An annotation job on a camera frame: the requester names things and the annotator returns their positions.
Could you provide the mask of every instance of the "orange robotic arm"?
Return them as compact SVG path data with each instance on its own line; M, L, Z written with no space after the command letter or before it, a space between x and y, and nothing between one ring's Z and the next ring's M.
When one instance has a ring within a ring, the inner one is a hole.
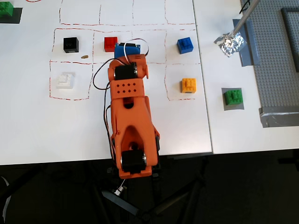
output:
M148 78L145 55L129 55L130 64L110 63L112 144L120 178L150 176L158 163L160 134L151 121L143 78Z

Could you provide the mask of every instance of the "gray lego baseplate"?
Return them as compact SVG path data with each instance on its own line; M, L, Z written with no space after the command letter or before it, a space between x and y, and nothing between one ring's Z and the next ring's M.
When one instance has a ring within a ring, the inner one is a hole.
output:
M299 73L281 13L288 7L299 7L299 1L262 0L250 15L260 57L254 70L262 107L299 106ZM299 13L289 16L299 50Z

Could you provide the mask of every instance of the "yellow lego brick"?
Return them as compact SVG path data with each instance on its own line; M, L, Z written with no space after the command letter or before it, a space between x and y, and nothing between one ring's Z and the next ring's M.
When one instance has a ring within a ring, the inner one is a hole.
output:
M196 79L183 78L182 80L182 93L195 93L196 92Z

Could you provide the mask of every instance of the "red lego brick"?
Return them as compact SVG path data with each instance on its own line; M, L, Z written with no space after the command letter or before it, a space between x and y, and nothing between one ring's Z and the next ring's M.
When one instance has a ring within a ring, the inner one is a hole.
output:
M104 49L105 52L114 52L115 45L117 44L117 37L105 37Z

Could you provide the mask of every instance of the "cable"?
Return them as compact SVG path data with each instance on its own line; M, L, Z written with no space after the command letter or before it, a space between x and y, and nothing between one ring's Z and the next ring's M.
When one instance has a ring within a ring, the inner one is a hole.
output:
M94 86L96 89L98 89L98 90L106 90L106 89L97 87L97 86L94 84L94 79L95 79L96 75L98 74L98 72L101 70L101 68L103 68L104 65L107 64L107 63L108 63L109 61L111 61L111 60L117 60L117 61L119 61L120 63L122 63L122 65L125 65L125 63L122 62L122 61L121 61L120 59L118 59L118 58L110 58L110 59L107 60L104 64L102 64L102 66L99 68L99 70L97 70L97 72L96 72L96 73L94 74L94 76L93 76L93 86Z
M125 42L125 44L123 45L123 52L124 52L124 54L125 54L125 58L126 58L126 60L127 60L127 62L128 62L129 64L130 64L130 61L129 61L129 59L128 59L128 57L127 57L127 54L126 54L126 44L127 44L128 42L130 42L130 41L137 41L137 40L144 41L144 42L147 44L147 46L148 46L148 51L146 52L145 56L147 56L147 55L149 54L150 47L149 47L149 44L146 42L146 40L144 40L144 39L142 39L142 38L135 38L135 39L129 40L129 41Z
M115 164L116 163L115 162L115 158L116 158L115 148L114 148L114 145L111 142L111 137L110 137L110 133L109 133L109 127L108 127L108 123L107 123L107 113L106 113L107 112L106 111L106 95L107 95L107 90L108 90L108 86L109 85L110 85L110 82L107 84L107 86L105 88L105 96L104 96L104 123L105 123L105 127L106 127L106 130L107 130L107 136L108 136L108 141L109 141L110 154L111 154L113 163Z
M250 0L247 0L247 1L244 3L244 5L243 5L243 7L241 8L239 14L241 14L242 12L244 12L244 11L246 11L246 10L248 9L248 7L245 8L245 6L247 5L247 3L250 5Z

